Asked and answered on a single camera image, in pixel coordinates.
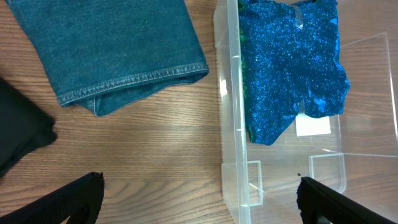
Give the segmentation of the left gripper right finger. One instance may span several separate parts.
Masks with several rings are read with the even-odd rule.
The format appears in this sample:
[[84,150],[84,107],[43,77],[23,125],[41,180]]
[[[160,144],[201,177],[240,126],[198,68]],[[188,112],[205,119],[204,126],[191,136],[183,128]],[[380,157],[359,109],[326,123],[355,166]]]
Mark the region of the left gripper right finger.
[[395,224],[310,177],[302,177],[297,205],[303,224]]

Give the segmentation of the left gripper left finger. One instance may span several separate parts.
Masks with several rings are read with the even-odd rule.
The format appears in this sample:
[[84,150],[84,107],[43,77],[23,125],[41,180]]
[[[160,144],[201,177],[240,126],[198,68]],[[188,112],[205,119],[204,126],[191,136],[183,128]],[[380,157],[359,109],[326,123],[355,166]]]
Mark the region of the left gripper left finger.
[[1,223],[95,224],[104,198],[103,173],[90,172],[1,217]]

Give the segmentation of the black cloth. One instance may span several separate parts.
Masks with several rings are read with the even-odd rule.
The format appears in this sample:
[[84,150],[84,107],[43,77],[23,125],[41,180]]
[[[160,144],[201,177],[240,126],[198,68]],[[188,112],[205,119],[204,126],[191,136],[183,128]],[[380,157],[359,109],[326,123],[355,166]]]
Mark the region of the black cloth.
[[1,79],[1,176],[28,153],[57,139],[55,120]]

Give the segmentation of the sparkly blue green garment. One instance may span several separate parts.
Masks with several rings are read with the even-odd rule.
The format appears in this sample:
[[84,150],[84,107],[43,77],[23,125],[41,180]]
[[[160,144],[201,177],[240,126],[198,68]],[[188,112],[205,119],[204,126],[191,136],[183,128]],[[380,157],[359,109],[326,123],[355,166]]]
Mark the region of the sparkly blue green garment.
[[240,1],[246,130],[270,146],[300,112],[341,114],[350,84],[340,64],[336,0]]

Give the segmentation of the clear plastic storage bin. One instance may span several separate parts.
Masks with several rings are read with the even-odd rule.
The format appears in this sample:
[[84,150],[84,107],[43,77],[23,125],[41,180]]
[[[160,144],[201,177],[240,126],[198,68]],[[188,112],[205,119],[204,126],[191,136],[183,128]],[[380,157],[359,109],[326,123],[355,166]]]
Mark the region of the clear plastic storage bin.
[[397,221],[397,0],[340,0],[338,17],[351,84],[343,114],[329,118],[330,134],[298,137],[294,121],[265,146],[244,125],[238,4],[216,5],[223,199],[238,224],[300,223],[303,176]]

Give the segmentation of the white label in bin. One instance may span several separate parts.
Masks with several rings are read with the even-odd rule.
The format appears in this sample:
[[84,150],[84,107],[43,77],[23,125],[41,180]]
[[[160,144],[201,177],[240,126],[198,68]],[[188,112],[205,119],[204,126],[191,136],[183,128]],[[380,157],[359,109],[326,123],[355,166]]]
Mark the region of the white label in bin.
[[299,114],[295,119],[295,128],[298,137],[331,133],[330,119],[328,116],[312,118],[306,114]]

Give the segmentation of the folded blue denim jeans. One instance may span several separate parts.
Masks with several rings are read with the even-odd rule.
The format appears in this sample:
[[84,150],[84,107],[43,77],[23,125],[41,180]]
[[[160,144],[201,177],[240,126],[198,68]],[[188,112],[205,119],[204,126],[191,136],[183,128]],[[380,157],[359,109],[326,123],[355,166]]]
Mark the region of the folded blue denim jeans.
[[209,68],[183,0],[10,0],[60,106],[105,116]]

